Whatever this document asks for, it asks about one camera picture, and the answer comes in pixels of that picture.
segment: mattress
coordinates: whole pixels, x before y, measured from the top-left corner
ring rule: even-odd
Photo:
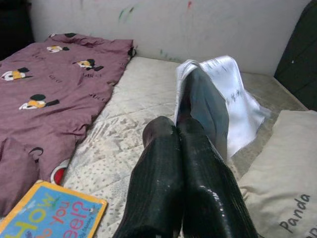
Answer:
[[[95,237],[113,236],[122,218],[129,179],[142,151],[142,132],[158,116],[173,119],[175,69],[179,64],[135,57],[128,64],[107,106],[90,128],[70,162],[63,185],[109,202]],[[281,110],[306,110],[274,78],[243,73],[245,88],[272,111],[257,138],[228,165],[239,179],[261,152]]]

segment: pillow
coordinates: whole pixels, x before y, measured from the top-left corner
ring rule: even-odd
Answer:
[[[317,112],[282,111],[238,182],[264,238],[317,238]]]

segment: yellow book border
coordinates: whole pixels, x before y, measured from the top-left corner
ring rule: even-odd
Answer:
[[[100,203],[102,204],[100,211],[98,212],[97,216],[96,216],[96,220],[95,223],[93,225],[93,227],[91,228],[87,238],[92,238],[97,226],[105,212],[105,209],[107,207],[107,202],[105,200],[90,196],[90,195],[86,195],[83,194],[81,192],[76,192],[73,190],[70,190],[68,188],[64,188],[55,184],[52,184],[50,182],[46,182],[46,181],[42,181],[42,180],[38,180],[31,188],[30,190],[24,195],[24,197],[18,202],[18,204],[15,205],[15,207],[12,209],[12,211],[6,216],[6,218],[0,223],[0,234],[4,231],[4,229],[6,228],[6,226],[13,220],[13,218],[19,213],[20,210],[22,210],[22,208],[30,201],[30,199],[33,197],[33,195],[36,193],[36,191],[40,188],[40,187],[47,187],[51,190],[55,190],[55,191],[60,191],[66,194],[70,194],[70,195],[74,195],[77,197],[80,197],[82,199],[85,199],[87,201],[90,202],[95,202],[95,203]]]

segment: white wall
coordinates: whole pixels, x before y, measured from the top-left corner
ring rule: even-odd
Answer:
[[[31,19],[37,41],[65,32],[134,39],[141,56],[230,55],[242,71],[273,75],[309,1],[31,0]]]

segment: book cover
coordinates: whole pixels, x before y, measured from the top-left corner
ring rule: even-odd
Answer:
[[[40,180],[0,223],[0,238],[92,238],[106,206]]]

